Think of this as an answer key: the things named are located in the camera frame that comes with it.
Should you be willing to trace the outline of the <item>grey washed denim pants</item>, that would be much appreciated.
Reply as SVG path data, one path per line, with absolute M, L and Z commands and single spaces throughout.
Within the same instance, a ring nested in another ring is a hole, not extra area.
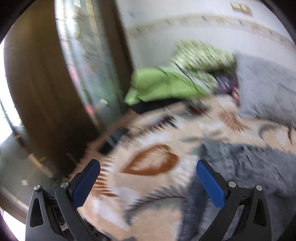
M 260 185 L 269 209 L 271 240 L 292 237 L 295 232 L 295 154 L 270 146 L 213 141 L 202 143 L 190 153 L 196 156 L 197 162 L 206 160 L 227 182 L 250 189 Z M 196 166 L 184 203 L 179 240 L 200 239 L 220 211 L 197 176 Z M 229 240 L 242 210 L 243 206 L 237 208 L 222 240 Z

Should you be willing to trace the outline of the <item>black phone on bed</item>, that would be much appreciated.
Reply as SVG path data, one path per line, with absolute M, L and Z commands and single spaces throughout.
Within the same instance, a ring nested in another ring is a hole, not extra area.
M 107 156 L 119 143 L 120 139 L 129 132 L 128 128 L 117 128 L 105 141 L 102 147 L 98 149 L 98 152 L 104 156 Z

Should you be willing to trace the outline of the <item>green patterned blanket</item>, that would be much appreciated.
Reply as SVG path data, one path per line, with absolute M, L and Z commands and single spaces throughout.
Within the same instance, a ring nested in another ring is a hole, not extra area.
M 214 72 L 228 72 L 235 63 L 231 52 L 203 42 L 180 41 L 165 65 L 133 72 L 125 104 L 208 97 L 218 91 Z

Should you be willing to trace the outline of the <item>grey quilted pillow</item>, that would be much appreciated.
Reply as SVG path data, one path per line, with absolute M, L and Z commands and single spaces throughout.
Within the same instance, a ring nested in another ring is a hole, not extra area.
M 239 115 L 295 128 L 295 72 L 277 63 L 235 53 Z

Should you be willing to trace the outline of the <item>stained glass wooden door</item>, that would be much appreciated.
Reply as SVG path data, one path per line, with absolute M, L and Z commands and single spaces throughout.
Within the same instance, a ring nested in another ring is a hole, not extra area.
M 125 113 L 133 66 L 116 1 L 1 1 L 22 148 L 69 176 Z

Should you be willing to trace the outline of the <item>beige wall switch plate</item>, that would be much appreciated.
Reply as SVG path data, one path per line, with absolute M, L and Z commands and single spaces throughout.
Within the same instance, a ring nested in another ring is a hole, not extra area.
M 241 12 L 248 16 L 252 16 L 252 10 L 249 6 L 233 2 L 231 2 L 230 5 L 234 11 Z

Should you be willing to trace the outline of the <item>leaf pattern beige bedspread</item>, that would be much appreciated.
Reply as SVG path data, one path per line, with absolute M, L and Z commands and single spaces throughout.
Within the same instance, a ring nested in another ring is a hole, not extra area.
M 104 156 L 95 142 L 78 169 L 98 159 L 101 172 L 79 213 L 112 240 L 179 240 L 183 208 L 195 173 L 191 149 L 207 141 L 279 149 L 295 154 L 295 129 L 243 119 L 228 96 L 207 99 L 206 112 L 182 103 L 131 114 L 129 132 Z

